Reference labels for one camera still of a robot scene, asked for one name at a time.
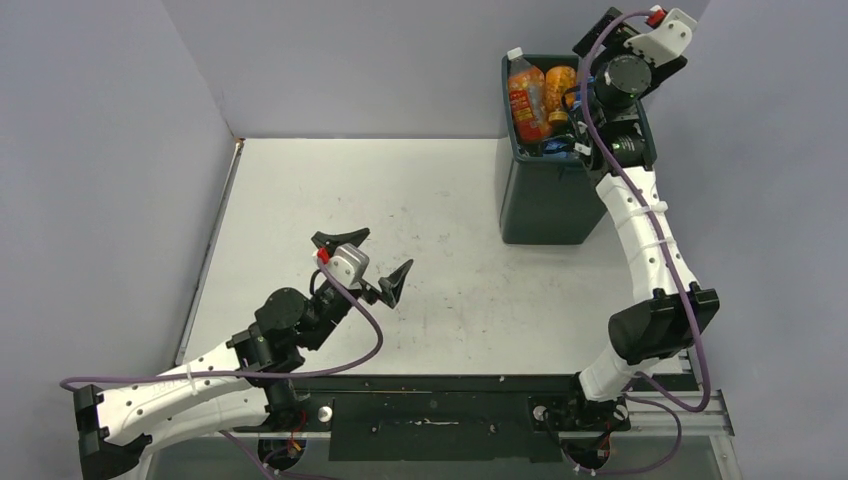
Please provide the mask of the orange juice bottle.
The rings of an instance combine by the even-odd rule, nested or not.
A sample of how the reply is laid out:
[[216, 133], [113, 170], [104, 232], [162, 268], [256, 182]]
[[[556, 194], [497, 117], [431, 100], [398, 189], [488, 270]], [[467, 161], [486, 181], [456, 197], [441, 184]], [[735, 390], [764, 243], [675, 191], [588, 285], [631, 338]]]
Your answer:
[[568, 112], [576, 98], [576, 94], [570, 90], [576, 85], [577, 71], [570, 66], [555, 66], [546, 72], [544, 103], [548, 123], [552, 127], [568, 122]]

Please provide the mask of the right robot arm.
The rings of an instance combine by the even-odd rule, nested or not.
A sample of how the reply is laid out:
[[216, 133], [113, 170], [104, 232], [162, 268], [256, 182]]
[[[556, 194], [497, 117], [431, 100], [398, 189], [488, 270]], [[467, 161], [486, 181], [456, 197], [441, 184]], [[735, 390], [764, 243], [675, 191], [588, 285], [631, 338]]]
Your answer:
[[590, 428], [660, 361], [701, 351], [719, 299], [687, 266], [657, 189], [656, 148], [642, 101], [687, 63], [696, 21], [643, 12], [646, 32], [608, 10], [569, 56], [509, 51], [501, 67], [506, 135], [498, 146], [502, 240], [578, 245], [608, 215], [630, 272], [632, 304], [608, 322], [608, 343], [575, 379], [569, 421]]

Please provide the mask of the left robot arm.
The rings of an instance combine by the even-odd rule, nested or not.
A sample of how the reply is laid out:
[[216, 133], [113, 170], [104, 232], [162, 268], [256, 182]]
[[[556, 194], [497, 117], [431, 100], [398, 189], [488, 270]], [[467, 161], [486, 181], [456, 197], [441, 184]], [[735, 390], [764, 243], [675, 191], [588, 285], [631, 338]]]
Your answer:
[[368, 306], [396, 307], [414, 263], [370, 284], [370, 259], [360, 248], [369, 234], [316, 232], [313, 274], [323, 283], [307, 294], [275, 290], [246, 329], [183, 365], [154, 377], [63, 380], [73, 395], [83, 477], [116, 478], [160, 448], [218, 430], [304, 423], [304, 399], [293, 385], [309, 375], [303, 351], [318, 350], [353, 309], [374, 324]]

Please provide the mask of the large orange label bottle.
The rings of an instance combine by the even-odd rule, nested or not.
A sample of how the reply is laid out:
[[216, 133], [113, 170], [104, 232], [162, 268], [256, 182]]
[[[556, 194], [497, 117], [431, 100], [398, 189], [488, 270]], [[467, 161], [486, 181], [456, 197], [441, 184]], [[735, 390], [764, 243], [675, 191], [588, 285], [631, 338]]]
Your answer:
[[545, 75], [527, 60], [521, 47], [506, 53], [507, 93], [513, 125], [519, 141], [538, 144], [552, 133], [545, 105]]

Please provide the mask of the slim blue label bottle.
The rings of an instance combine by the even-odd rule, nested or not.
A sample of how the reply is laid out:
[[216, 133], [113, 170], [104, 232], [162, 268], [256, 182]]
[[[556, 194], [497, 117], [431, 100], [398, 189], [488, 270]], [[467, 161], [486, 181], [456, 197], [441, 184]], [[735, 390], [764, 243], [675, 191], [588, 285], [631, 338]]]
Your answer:
[[544, 162], [579, 160], [575, 149], [577, 140], [571, 135], [557, 135], [545, 139], [539, 147], [540, 159]]

